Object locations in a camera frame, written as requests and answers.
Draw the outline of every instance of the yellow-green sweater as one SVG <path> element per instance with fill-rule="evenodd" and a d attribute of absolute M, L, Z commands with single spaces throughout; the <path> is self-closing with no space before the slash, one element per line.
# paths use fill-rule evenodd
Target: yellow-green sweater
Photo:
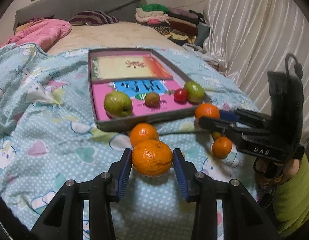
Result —
<path fill-rule="evenodd" d="M 278 231 L 283 237 L 295 232 L 309 219 L 309 163 L 306 155 L 298 173 L 278 186 L 273 209 L 279 222 Z"/>

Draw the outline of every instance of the gray headboard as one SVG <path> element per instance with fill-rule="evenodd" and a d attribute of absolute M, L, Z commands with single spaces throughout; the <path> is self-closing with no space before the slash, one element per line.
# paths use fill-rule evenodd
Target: gray headboard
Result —
<path fill-rule="evenodd" d="M 36 17 L 49 17 L 68 21 L 82 11 L 102 11 L 119 21 L 136 22 L 136 8 L 141 0 L 39 0 L 16 11 L 14 30 L 18 23 Z"/>

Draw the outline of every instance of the beige bed sheet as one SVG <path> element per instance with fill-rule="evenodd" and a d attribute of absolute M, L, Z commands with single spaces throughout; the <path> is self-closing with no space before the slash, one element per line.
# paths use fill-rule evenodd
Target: beige bed sheet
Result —
<path fill-rule="evenodd" d="M 49 55 L 93 47 L 156 46 L 166 49 L 184 50 L 181 46 L 162 37 L 157 31 L 136 23 L 119 22 L 101 26 L 72 26 L 71 32 L 56 42 Z"/>

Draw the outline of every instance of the cherry tomato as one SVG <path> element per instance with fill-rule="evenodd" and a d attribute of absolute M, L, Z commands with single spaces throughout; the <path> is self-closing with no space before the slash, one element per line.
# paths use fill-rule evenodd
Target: cherry tomato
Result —
<path fill-rule="evenodd" d="M 187 100 L 188 97 L 188 92 L 187 90 L 183 89 L 183 88 L 179 88 L 176 92 L 174 92 L 173 94 L 173 99 L 176 102 L 184 102 Z"/>

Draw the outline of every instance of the striped curtain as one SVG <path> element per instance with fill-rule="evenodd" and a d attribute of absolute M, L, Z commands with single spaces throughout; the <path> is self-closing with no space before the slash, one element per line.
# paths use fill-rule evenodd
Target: striped curtain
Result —
<path fill-rule="evenodd" d="M 261 112 L 271 113 L 267 71 L 284 72 L 287 53 L 303 66 L 303 139 L 309 138 L 309 23 L 293 0 L 208 0 L 212 33 L 204 50 L 223 61 L 228 77 Z M 293 62 L 289 66 L 294 74 Z"/>

